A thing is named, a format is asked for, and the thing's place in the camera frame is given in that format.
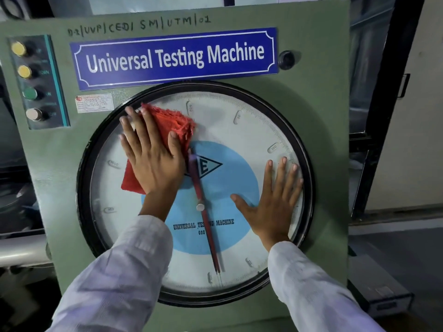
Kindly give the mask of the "person's right hand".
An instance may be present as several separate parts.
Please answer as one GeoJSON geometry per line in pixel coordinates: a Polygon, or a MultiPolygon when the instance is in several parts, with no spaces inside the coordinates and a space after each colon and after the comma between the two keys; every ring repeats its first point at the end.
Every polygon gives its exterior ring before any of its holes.
{"type": "Polygon", "coordinates": [[[265,166],[263,177],[262,195],[257,207],[255,218],[245,218],[252,231],[261,240],[263,246],[269,251],[274,244],[282,241],[289,241],[289,228],[294,209],[289,206],[289,194],[292,185],[297,181],[298,165],[291,164],[286,171],[287,201],[274,199],[272,196],[272,186],[274,166],[269,160],[265,166]]]}

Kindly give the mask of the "person's left hand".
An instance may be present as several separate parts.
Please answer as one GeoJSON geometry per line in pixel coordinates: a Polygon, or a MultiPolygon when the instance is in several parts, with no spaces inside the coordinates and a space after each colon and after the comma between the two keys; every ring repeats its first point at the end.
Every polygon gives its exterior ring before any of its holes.
{"type": "MultiPolygon", "coordinates": [[[[126,116],[120,118],[123,134],[125,134],[126,116]]],[[[151,140],[150,150],[134,150],[136,160],[131,162],[133,172],[146,194],[165,193],[167,196],[175,196],[185,170],[176,169],[173,166],[169,147],[163,144],[153,117],[149,136],[151,140]]]]}

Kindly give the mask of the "red cleaning cloth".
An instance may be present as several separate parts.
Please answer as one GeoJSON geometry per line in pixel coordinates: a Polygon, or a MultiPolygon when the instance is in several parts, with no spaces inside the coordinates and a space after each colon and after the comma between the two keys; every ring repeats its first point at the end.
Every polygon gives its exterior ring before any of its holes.
{"type": "MultiPolygon", "coordinates": [[[[153,120],[157,124],[158,131],[162,137],[163,144],[168,146],[168,134],[170,131],[174,131],[180,140],[182,154],[187,160],[188,149],[191,144],[193,136],[195,122],[188,116],[185,116],[180,111],[173,111],[169,109],[162,109],[152,104],[141,103],[140,109],[146,109],[150,111],[153,120]]],[[[145,192],[139,184],[132,165],[127,160],[123,181],[121,183],[121,189],[132,193],[142,194],[145,192]]]]}

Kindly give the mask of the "person's right forearm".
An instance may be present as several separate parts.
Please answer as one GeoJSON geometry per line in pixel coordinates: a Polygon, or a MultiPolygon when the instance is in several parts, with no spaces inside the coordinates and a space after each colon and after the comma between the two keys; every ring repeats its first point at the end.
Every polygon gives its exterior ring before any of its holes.
{"type": "Polygon", "coordinates": [[[275,294],[298,332],[385,332],[351,292],[313,263],[287,236],[261,231],[275,294]]]}

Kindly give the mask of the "person's left forearm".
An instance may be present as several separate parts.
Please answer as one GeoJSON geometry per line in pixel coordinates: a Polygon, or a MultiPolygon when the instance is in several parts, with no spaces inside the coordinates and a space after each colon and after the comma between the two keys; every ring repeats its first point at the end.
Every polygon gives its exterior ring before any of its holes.
{"type": "Polygon", "coordinates": [[[146,196],[153,206],[72,281],[46,332],[142,332],[172,257],[164,220],[174,199],[172,192],[146,196]]]}

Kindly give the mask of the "red dial pointer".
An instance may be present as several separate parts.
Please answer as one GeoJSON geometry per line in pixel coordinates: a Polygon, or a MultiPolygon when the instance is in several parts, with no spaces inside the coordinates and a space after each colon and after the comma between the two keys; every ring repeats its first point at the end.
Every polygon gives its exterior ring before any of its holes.
{"type": "Polygon", "coordinates": [[[208,211],[207,211],[206,200],[204,198],[202,184],[201,184],[201,181],[199,178],[197,156],[193,152],[191,147],[188,149],[188,172],[191,177],[193,187],[194,187],[194,190],[196,193],[196,197],[197,197],[196,209],[198,212],[201,213],[201,216],[202,216],[202,221],[203,221],[205,233],[207,235],[208,245],[209,245],[210,254],[211,254],[211,257],[213,260],[214,269],[215,269],[215,272],[219,276],[221,276],[221,268],[220,268],[220,263],[219,263],[219,258],[217,255],[216,247],[215,247],[215,242],[213,239],[213,234],[211,231],[211,224],[210,224],[209,215],[208,215],[208,211]]]}

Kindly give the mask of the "white red label sticker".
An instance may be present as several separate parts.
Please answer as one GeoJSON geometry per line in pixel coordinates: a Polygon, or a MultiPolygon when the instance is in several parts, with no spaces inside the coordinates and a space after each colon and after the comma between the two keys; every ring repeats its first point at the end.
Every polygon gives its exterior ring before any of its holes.
{"type": "Polygon", "coordinates": [[[78,95],[75,97],[75,104],[78,113],[113,111],[115,109],[111,93],[78,95]]]}

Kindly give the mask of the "round black-rimmed dial gauge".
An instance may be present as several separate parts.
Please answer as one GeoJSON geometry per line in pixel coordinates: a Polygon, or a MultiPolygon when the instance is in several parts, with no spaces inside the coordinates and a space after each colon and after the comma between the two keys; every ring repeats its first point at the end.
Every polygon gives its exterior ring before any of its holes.
{"type": "Polygon", "coordinates": [[[197,156],[221,268],[219,276],[186,172],[166,220],[174,249],[159,302],[181,307],[223,305],[268,285],[268,253],[230,195],[238,194],[249,205],[257,205],[265,162],[273,160],[277,166],[287,157],[287,170],[297,164],[304,188],[288,236],[300,245],[313,214],[312,169],[301,140],[278,111],[246,90],[222,83],[177,83],[140,92],[99,125],[85,149],[77,178],[79,221],[93,255],[107,251],[134,223],[131,217],[145,198],[120,187],[126,157],[118,141],[125,106],[139,109],[141,103],[180,111],[196,123],[190,146],[197,156]]]}

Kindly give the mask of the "blue name plate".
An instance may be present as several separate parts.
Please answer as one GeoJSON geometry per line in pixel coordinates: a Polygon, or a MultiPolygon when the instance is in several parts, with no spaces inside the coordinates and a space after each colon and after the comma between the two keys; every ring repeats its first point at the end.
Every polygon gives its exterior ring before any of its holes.
{"type": "Polygon", "coordinates": [[[70,43],[81,91],[278,73],[276,27],[70,43]]]}

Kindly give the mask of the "green machine cabinet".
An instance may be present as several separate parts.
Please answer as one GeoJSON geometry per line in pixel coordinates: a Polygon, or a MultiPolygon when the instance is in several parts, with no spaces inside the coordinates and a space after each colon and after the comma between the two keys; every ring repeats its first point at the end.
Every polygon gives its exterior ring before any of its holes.
{"type": "MultiPolygon", "coordinates": [[[[246,90],[281,114],[301,140],[312,169],[313,214],[302,251],[342,285],[347,279],[349,142],[349,1],[169,10],[87,18],[0,22],[0,61],[34,185],[58,284],[64,292],[95,258],[81,230],[77,178],[99,125],[140,92],[188,82],[246,90]],[[276,27],[277,58],[291,50],[296,64],[278,73],[193,79],[81,91],[70,43],[152,38],[276,27]],[[49,34],[69,116],[69,127],[30,130],[7,38],[49,34]],[[78,95],[113,95],[113,111],[78,113],[78,95]]],[[[143,332],[286,332],[295,330],[287,307],[268,283],[240,300],[209,307],[158,303],[143,332]]]]}

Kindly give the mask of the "black button control panel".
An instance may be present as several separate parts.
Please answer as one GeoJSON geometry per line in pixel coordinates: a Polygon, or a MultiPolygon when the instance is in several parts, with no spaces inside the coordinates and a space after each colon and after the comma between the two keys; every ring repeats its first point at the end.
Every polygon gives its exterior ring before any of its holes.
{"type": "Polygon", "coordinates": [[[29,108],[39,108],[45,113],[45,120],[34,122],[26,116],[30,130],[45,130],[59,127],[69,127],[69,116],[60,82],[59,72],[49,34],[34,36],[15,36],[7,38],[14,75],[19,87],[19,98],[22,100],[24,112],[29,108]],[[26,45],[28,55],[18,57],[11,51],[14,41],[26,45]],[[33,70],[31,79],[23,79],[17,73],[20,65],[30,66],[33,70]],[[39,92],[38,100],[26,100],[22,90],[34,87],[39,92]]]}

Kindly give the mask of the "white push button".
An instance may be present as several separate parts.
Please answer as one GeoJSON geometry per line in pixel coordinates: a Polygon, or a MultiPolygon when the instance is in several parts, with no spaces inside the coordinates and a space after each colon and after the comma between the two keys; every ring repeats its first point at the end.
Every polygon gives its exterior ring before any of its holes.
{"type": "Polygon", "coordinates": [[[44,121],[45,120],[45,113],[39,109],[39,108],[29,108],[25,112],[26,117],[34,122],[44,121]]]}

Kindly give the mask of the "black round knob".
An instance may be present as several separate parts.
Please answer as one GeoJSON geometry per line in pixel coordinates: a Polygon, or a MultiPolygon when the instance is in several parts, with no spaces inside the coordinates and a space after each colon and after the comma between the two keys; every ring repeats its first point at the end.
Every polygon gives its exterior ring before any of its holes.
{"type": "Polygon", "coordinates": [[[284,50],[278,56],[278,66],[281,70],[290,70],[296,64],[296,57],[291,50],[284,50]]]}

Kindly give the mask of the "black flat box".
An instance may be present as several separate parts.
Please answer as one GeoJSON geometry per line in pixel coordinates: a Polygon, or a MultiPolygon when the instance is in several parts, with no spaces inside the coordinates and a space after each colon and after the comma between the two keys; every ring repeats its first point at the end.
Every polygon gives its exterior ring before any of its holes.
{"type": "Polygon", "coordinates": [[[347,287],[374,319],[407,312],[415,297],[369,255],[348,257],[347,287]]]}

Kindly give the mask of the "cream door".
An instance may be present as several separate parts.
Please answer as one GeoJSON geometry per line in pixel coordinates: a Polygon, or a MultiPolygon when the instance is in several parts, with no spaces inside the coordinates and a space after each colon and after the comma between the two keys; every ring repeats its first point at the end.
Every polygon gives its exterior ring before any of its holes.
{"type": "Polygon", "coordinates": [[[365,213],[443,208],[443,0],[425,0],[365,213]]]}

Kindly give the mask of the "grey metal pipe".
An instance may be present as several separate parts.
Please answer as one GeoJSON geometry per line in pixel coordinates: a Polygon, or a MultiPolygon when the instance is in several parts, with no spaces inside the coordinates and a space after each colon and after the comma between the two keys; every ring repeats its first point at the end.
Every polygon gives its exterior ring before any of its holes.
{"type": "Polygon", "coordinates": [[[35,234],[0,240],[0,268],[52,263],[47,237],[35,234]]]}

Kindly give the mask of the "black door frame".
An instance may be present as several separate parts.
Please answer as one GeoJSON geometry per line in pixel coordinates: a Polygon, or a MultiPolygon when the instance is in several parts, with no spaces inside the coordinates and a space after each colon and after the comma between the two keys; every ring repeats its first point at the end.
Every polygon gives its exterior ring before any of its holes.
{"type": "Polygon", "coordinates": [[[425,0],[351,0],[350,155],[364,156],[351,219],[365,214],[425,0]]]}

